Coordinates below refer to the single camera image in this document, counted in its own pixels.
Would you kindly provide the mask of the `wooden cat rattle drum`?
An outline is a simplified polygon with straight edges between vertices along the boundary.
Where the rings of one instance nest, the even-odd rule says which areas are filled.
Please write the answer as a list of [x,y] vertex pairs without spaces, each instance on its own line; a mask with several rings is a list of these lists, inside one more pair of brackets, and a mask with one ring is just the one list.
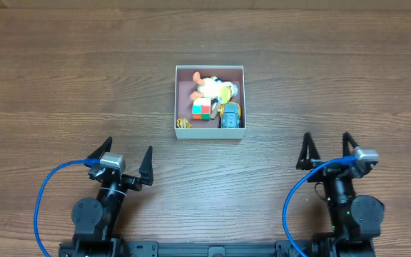
[[228,86],[223,86],[218,92],[218,96],[212,100],[210,118],[215,119],[220,107],[230,101],[232,97],[232,90]]

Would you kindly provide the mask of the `yellow grey toy truck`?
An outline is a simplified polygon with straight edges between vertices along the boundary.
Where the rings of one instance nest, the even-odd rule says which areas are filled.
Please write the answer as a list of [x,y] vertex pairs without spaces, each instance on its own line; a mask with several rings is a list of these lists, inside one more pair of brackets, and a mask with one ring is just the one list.
[[235,102],[226,103],[220,108],[219,127],[221,129],[238,129],[240,128],[240,117],[240,105]]

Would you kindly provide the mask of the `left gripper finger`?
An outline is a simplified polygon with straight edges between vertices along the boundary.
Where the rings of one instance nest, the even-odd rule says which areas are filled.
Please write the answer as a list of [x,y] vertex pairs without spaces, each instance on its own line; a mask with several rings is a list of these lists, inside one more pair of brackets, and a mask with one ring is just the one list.
[[141,183],[144,185],[153,185],[153,147],[149,146],[141,162],[138,172],[140,173]]
[[87,159],[100,159],[105,153],[111,150],[112,137],[109,136],[95,151],[93,151]]

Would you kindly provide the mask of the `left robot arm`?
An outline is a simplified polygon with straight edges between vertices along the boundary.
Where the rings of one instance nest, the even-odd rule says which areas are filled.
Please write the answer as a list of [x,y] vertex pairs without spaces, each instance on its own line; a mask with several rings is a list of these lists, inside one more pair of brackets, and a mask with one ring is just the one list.
[[59,245],[59,257],[123,257],[131,250],[114,231],[127,191],[140,191],[153,184],[153,147],[149,146],[138,176],[125,174],[122,155],[111,153],[112,138],[107,138],[86,158],[88,176],[101,184],[96,197],[82,198],[72,208],[75,225],[70,243]]

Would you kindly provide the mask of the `golden round wheel toy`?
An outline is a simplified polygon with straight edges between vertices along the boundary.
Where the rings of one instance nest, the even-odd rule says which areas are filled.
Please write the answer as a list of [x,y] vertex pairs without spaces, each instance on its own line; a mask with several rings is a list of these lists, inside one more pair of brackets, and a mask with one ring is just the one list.
[[176,119],[176,127],[178,129],[190,129],[191,124],[187,118],[178,118]]

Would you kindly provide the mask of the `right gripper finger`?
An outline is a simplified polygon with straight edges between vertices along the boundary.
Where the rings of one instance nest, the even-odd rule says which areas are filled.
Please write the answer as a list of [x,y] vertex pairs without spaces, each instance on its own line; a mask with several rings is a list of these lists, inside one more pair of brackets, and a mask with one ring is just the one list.
[[306,132],[303,137],[301,152],[296,163],[296,169],[311,170],[322,163],[320,155],[315,147],[315,143],[310,132]]
[[350,146],[352,148],[356,148],[359,144],[354,140],[354,138],[348,133],[345,132],[342,135],[342,155],[349,156],[350,155]]

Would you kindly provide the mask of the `cream plush pig toy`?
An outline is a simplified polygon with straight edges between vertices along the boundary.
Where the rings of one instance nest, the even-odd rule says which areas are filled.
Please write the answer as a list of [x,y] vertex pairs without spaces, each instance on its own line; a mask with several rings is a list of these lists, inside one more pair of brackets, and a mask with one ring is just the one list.
[[239,93],[239,87],[233,82],[221,81],[216,76],[205,77],[202,79],[199,71],[196,71],[193,74],[193,81],[197,84],[197,89],[190,95],[190,99],[193,101],[202,97],[214,99],[218,96],[218,92],[223,86],[228,86],[231,88],[231,99],[236,97]]

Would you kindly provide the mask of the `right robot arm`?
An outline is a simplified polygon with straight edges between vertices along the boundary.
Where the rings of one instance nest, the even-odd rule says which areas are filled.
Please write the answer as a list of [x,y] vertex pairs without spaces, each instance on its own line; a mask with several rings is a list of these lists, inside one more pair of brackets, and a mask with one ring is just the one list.
[[377,198],[357,195],[352,181],[374,169],[379,154],[342,135],[342,161],[325,163],[310,133],[305,133],[297,169],[314,171],[308,183],[324,188],[332,231],[316,233],[300,247],[306,256],[374,256],[373,239],[381,234],[385,206]]

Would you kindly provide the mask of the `colourful puzzle cube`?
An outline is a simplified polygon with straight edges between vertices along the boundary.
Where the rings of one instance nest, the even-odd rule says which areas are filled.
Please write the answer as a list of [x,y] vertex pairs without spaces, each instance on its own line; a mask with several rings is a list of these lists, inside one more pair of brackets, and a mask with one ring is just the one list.
[[202,97],[194,100],[191,110],[193,120],[210,120],[211,104],[211,98]]

